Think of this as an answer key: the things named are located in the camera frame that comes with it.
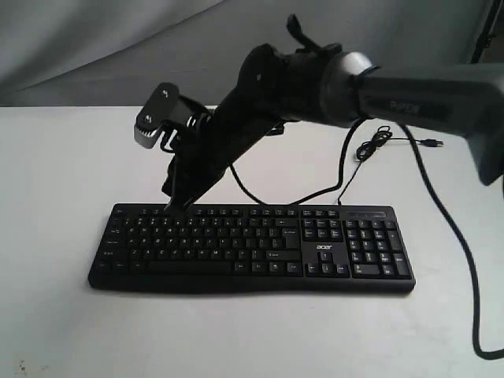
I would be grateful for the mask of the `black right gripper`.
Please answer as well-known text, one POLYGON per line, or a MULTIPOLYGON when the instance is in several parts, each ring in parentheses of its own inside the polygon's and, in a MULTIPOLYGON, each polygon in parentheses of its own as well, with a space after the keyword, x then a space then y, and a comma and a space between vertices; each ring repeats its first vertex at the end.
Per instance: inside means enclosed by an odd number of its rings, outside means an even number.
POLYGON ((233 89, 211 114, 193 128, 178 131, 170 143, 175 157, 162 191, 170 199, 167 216, 184 215, 234 163, 284 121, 263 108, 251 93, 233 89))

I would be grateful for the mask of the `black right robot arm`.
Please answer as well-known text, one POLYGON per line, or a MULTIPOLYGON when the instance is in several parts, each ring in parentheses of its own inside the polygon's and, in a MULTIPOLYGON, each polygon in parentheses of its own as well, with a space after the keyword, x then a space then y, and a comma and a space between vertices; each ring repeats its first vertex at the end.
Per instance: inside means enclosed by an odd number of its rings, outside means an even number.
POLYGON ((378 118, 466 140, 480 182, 503 174, 500 63, 388 68, 339 44, 318 46, 289 16, 293 54, 263 44, 243 61, 231 92, 185 135, 169 165, 169 214, 184 213, 275 126, 306 120, 355 128, 378 118))

